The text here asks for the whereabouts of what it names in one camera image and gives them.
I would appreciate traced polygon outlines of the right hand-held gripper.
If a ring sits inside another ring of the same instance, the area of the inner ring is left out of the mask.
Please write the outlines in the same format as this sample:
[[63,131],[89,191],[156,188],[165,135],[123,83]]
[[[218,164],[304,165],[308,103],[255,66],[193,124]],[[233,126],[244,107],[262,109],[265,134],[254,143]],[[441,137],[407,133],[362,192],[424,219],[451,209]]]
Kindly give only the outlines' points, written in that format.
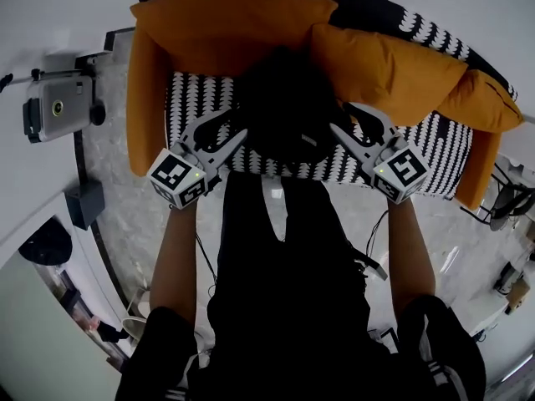
[[360,162],[368,184],[395,204],[417,192],[429,174],[420,150],[395,133],[390,117],[382,111],[361,103],[344,103],[344,111],[357,120],[364,137],[357,139],[336,124],[329,128],[337,142]]

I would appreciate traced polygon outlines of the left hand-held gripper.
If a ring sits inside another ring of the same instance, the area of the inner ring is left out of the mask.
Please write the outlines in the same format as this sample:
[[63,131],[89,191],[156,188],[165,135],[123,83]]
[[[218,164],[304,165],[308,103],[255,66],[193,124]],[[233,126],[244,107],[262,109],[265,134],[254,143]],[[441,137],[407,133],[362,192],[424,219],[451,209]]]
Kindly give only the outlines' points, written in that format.
[[208,195],[221,181],[219,168],[231,158],[246,140],[242,129],[216,150],[217,133],[232,115],[230,109],[218,110],[191,121],[180,140],[163,149],[146,176],[155,192],[179,210],[201,195]]

